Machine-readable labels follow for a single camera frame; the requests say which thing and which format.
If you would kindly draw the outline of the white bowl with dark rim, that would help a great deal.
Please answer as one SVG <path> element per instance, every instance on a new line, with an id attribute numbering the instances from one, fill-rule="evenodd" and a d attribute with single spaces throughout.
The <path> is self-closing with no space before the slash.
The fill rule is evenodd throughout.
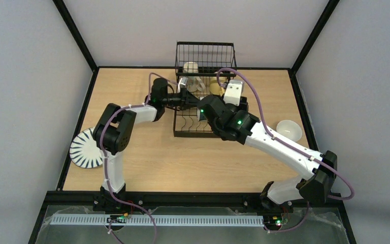
<path id="1" fill-rule="evenodd" d="M 198 121 L 206 120 L 203 109 L 197 109 L 197 119 L 198 119 Z"/>

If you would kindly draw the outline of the plain white bowl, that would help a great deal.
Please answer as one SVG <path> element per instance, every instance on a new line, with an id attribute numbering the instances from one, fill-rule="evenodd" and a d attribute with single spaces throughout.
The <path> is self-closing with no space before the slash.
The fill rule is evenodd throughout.
<path id="1" fill-rule="evenodd" d="M 302 138 L 302 128 L 292 120 L 282 120 L 277 124 L 276 131 L 284 137 L 297 142 Z"/>

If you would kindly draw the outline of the blue striped white plate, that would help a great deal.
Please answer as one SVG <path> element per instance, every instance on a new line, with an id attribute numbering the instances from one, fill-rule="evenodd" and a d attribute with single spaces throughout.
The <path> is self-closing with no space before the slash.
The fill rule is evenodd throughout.
<path id="1" fill-rule="evenodd" d="M 93 169 L 103 165 L 101 151 L 93 139 L 93 131 L 94 127 L 83 130 L 70 144 L 70 159 L 79 168 Z"/>

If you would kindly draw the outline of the black wire dish rack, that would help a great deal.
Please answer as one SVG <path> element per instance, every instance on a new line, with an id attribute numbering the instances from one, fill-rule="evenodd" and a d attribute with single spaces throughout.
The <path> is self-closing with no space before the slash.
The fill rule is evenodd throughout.
<path id="1" fill-rule="evenodd" d="M 183 72 L 185 62 L 196 62 L 199 72 L 187 74 Z M 235 48 L 233 43 L 226 42 L 184 42 L 178 41 L 175 54 L 175 76 L 180 77 L 200 76 L 206 89 L 192 93 L 199 99 L 210 94 L 210 78 L 216 77 L 216 72 L 221 68 L 237 68 Z M 174 112 L 173 134 L 182 138 L 215 138 L 207 120 L 198 121 L 197 109 L 177 109 Z"/>

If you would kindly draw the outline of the yellow ceramic mug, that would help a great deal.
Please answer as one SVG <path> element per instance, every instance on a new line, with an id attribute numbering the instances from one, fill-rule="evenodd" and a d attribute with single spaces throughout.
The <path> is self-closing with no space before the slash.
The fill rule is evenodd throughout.
<path id="1" fill-rule="evenodd" d="M 225 89 L 217 83 L 216 77 L 210 78 L 209 84 L 210 94 L 222 96 L 225 93 Z"/>

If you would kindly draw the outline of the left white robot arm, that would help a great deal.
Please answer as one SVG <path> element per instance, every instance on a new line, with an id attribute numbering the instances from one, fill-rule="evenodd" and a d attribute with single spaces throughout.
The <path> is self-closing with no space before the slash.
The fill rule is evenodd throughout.
<path id="1" fill-rule="evenodd" d="M 129 144 L 134 125 L 158 121 L 165 109 L 194 108 L 199 99 L 188 90 L 188 78 L 178 80 L 176 90 L 165 78 L 156 78 L 145 101 L 140 105 L 119 106 L 109 103 L 93 131 L 104 164 L 101 189 L 112 197 L 122 198 L 125 191 L 123 151 Z"/>

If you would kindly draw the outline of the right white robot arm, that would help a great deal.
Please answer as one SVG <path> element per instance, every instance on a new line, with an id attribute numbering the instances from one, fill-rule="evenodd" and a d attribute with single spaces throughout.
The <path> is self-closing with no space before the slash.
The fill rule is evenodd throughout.
<path id="1" fill-rule="evenodd" d="M 311 150 L 265 127 L 255 115 L 221 97 L 209 95 L 197 104 L 213 133 L 224 141 L 236 141 L 263 151 L 293 169 L 298 176 L 267 183 L 261 193 L 266 205 L 280 205 L 304 199 L 325 204 L 335 181 L 331 170 L 337 168 L 337 156 Z"/>

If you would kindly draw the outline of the seashell pattern ceramic mug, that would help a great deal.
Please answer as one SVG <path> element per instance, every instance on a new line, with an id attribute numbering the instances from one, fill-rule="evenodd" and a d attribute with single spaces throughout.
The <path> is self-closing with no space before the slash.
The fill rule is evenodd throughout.
<path id="1" fill-rule="evenodd" d="M 183 72 L 187 74 L 198 73 L 199 66 L 196 62 L 185 62 L 183 65 Z M 187 76 L 187 79 L 186 87 L 189 92 L 203 92 L 206 89 L 200 76 Z"/>

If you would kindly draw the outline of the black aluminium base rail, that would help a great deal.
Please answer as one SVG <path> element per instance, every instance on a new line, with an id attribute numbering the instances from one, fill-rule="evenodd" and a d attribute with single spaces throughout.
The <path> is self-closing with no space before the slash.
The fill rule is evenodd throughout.
<path id="1" fill-rule="evenodd" d="M 120 214 L 158 207 L 224 207 L 242 213 L 272 215 L 306 206 L 305 200 L 287 200 L 280 205 L 268 203 L 266 197 L 259 193 L 125 192 L 121 200 L 127 203 L 119 203 L 108 193 L 98 191 L 49 191 L 42 208 L 51 205 L 84 205 L 92 207 L 94 211 Z"/>

